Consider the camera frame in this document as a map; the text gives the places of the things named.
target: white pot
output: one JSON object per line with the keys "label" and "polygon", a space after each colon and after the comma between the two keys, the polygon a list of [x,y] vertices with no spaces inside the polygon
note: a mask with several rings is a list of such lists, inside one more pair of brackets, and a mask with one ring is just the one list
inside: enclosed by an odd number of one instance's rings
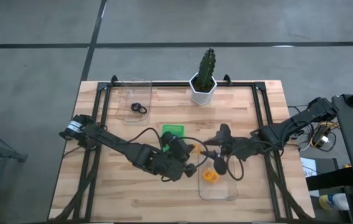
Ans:
{"label": "white pot", "polygon": [[190,98],[191,98],[191,100],[193,100],[198,105],[205,105],[205,104],[211,102],[211,100],[213,99],[213,95],[214,95],[214,92],[215,92],[217,84],[216,84],[216,81],[215,81],[214,77],[212,77],[213,82],[214,82],[214,86],[211,89],[211,91],[209,91],[208,93],[198,92],[198,91],[195,90],[195,88],[193,88],[193,84],[192,84],[192,81],[197,76],[197,74],[198,73],[193,75],[193,77],[189,80],[189,85],[190,85],[190,88],[191,88]]}

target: green block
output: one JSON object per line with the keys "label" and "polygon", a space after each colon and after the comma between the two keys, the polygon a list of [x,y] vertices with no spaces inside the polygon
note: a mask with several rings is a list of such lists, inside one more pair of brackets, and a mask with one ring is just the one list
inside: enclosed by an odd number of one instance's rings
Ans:
{"label": "green block", "polygon": [[[164,124],[163,125],[163,131],[162,134],[164,134],[164,132],[169,131],[171,132],[171,134],[180,137],[184,137],[185,136],[185,127],[184,125],[176,125],[176,124]],[[169,146],[165,146],[163,148],[163,151],[167,151],[169,148]]]}

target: black ring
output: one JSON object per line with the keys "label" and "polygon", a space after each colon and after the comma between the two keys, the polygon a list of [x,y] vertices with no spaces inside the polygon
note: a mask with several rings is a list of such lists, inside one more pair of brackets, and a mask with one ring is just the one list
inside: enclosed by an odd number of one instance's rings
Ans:
{"label": "black ring", "polygon": [[147,113],[146,107],[142,106],[140,103],[131,104],[131,110],[134,111],[134,112],[141,113],[141,114],[146,114]]}

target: gray floor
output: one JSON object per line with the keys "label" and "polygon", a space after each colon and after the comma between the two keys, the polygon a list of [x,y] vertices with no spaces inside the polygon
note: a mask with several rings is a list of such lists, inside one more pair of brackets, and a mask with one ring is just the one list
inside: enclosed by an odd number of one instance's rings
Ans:
{"label": "gray floor", "polygon": [[[100,0],[0,0],[0,44],[89,43]],[[352,0],[109,0],[98,42],[353,41]],[[205,49],[96,49],[88,80],[186,80]],[[289,105],[353,92],[353,47],[215,48],[215,77],[282,80]],[[0,223],[44,221],[86,49],[0,49],[0,137],[28,153],[8,163]],[[336,157],[336,150],[305,157]]]}

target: wooden table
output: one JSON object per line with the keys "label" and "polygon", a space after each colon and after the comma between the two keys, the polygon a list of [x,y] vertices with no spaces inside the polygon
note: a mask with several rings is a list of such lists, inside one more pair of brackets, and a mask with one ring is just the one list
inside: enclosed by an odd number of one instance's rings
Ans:
{"label": "wooden table", "polygon": [[[275,123],[290,117],[281,81],[265,81]],[[75,114],[91,114],[97,82],[82,82]],[[125,126],[115,116],[120,88],[112,88],[106,125],[109,131],[132,139],[146,126]],[[185,136],[207,140],[213,137],[221,123],[230,126],[233,136],[249,137],[258,127],[252,96],[247,87],[218,87],[213,101],[196,106],[186,87],[153,87],[150,123],[147,126],[161,133],[163,124],[182,124]],[[151,132],[138,139],[140,143],[158,147]],[[65,151],[76,147],[70,141]],[[57,216],[77,190],[83,150],[72,152],[62,161],[53,197],[50,218]],[[314,216],[311,200],[295,147],[286,147],[282,156],[287,186],[303,209]],[[239,174],[238,163],[235,163]],[[123,155],[103,147],[99,163],[93,212],[93,222],[251,222],[274,220],[268,189],[264,157],[252,156],[244,163],[245,176],[237,183],[239,196],[233,201],[201,200],[198,194],[198,174],[183,176],[177,182],[161,182],[160,176],[150,175],[133,167]],[[279,204],[284,215],[282,199]]]}

